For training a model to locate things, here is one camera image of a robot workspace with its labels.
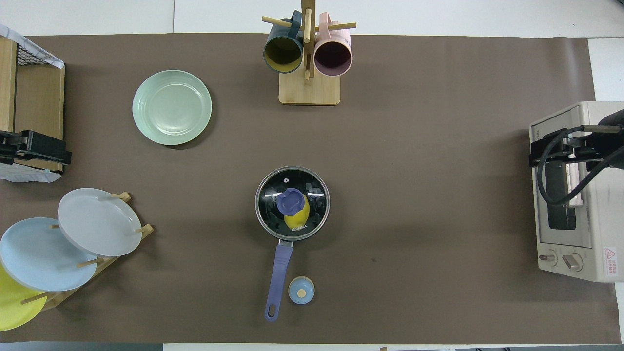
black cable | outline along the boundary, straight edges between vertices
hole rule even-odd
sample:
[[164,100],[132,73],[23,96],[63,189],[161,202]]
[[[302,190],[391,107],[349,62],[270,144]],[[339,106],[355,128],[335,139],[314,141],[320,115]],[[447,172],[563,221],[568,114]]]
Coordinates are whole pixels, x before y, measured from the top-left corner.
[[569,194],[562,197],[561,199],[553,200],[546,193],[546,189],[544,188],[544,181],[542,180],[542,174],[544,173],[544,165],[546,164],[547,159],[550,158],[549,157],[550,151],[555,147],[555,145],[557,145],[557,143],[562,141],[569,134],[583,131],[583,130],[584,130],[584,127],[580,126],[580,127],[574,127],[574,128],[562,131],[550,141],[550,143],[548,144],[548,146],[546,146],[546,148],[544,149],[544,152],[542,153],[542,156],[540,158],[540,163],[537,166],[537,172],[536,172],[537,187],[539,188],[540,194],[544,198],[544,201],[546,201],[546,203],[548,204],[561,205],[572,200],[576,195],[578,195],[579,192],[581,192],[581,190],[583,190],[583,188],[587,186],[587,184],[589,184],[589,182],[592,181],[592,179],[594,179],[598,175],[600,171],[602,171],[604,168],[609,166],[609,164],[614,158],[624,153],[624,146],[620,146],[620,148],[618,148],[616,151],[613,151],[611,154],[609,154],[609,156],[605,157],[602,161],[600,161],[600,163],[598,163],[592,169],[592,171],[589,174],[587,174],[585,178],[583,178],[583,180],[581,180],[574,189],[572,189],[572,191]]

purple lid knob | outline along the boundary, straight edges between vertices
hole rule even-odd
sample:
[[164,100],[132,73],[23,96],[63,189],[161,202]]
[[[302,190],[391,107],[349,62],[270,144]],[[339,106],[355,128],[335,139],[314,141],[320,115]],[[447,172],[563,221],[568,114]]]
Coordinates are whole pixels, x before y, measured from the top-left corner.
[[305,204],[305,196],[295,188],[288,188],[277,197],[277,209],[283,215],[295,215]]

pan handle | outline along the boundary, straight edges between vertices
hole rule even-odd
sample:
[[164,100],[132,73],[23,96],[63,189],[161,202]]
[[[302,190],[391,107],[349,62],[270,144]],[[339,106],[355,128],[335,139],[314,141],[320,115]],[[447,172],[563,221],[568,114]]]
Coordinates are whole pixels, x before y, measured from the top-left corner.
[[281,295],[284,292],[284,281],[286,280],[286,270],[290,256],[293,254],[293,243],[287,242],[290,246],[280,243],[275,249],[275,261],[273,262],[273,273],[271,275],[271,286],[269,286],[269,297],[266,300],[265,319],[275,322],[280,313]]

yellow plate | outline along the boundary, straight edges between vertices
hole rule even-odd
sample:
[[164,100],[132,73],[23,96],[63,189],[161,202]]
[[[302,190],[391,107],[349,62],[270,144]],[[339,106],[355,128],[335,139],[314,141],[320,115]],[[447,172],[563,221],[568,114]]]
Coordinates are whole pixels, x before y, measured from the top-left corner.
[[43,309],[47,297],[24,305],[21,302],[39,294],[41,292],[17,283],[0,265],[0,332],[17,328],[33,319]]

small blue bowl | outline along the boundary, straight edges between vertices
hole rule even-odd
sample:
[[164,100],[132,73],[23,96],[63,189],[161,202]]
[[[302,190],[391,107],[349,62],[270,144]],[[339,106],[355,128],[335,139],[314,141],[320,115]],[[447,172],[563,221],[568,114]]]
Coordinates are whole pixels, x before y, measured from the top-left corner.
[[307,277],[297,277],[288,286],[288,296],[294,303],[305,305],[314,297],[314,283]]

